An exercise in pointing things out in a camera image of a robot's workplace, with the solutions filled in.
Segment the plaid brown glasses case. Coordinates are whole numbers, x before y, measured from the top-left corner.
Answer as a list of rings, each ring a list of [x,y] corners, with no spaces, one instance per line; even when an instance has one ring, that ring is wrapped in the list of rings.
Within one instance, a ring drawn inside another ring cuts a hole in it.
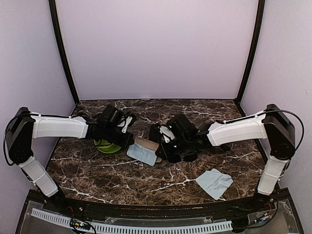
[[[143,146],[145,148],[148,148],[148,149],[150,149],[152,151],[155,151],[155,154],[156,154],[156,150],[159,147],[158,143],[155,143],[153,141],[150,141],[150,140],[147,140],[147,139],[143,139],[143,138],[136,138],[135,139],[135,143],[139,144],[139,145],[141,145],[141,146]],[[160,163],[161,161],[162,161],[162,159],[157,156],[156,163]]]

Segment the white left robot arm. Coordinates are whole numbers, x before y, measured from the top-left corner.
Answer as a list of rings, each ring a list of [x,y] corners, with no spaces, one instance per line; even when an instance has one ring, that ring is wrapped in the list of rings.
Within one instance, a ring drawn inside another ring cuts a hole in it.
[[[43,195],[50,197],[50,205],[63,213],[69,208],[69,202],[60,195],[61,189],[34,156],[33,139],[71,137],[96,142],[106,140],[126,149],[134,143],[134,135],[128,132],[128,128],[136,119],[131,112],[124,113],[112,105],[107,105],[94,117],[39,114],[21,107],[5,128],[4,158],[8,166],[19,166]]]

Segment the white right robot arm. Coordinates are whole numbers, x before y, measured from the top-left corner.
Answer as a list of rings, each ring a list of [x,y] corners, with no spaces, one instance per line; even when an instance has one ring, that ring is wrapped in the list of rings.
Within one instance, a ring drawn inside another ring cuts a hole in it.
[[[159,146],[156,156],[171,163],[193,161],[199,151],[228,143],[251,139],[267,139],[270,145],[264,172],[258,183],[258,193],[249,200],[249,208],[260,211],[268,203],[276,183],[301,145],[295,140],[295,126],[287,115],[297,115],[279,109],[275,104],[256,114],[232,120],[213,121],[197,128],[184,114],[156,127]]]

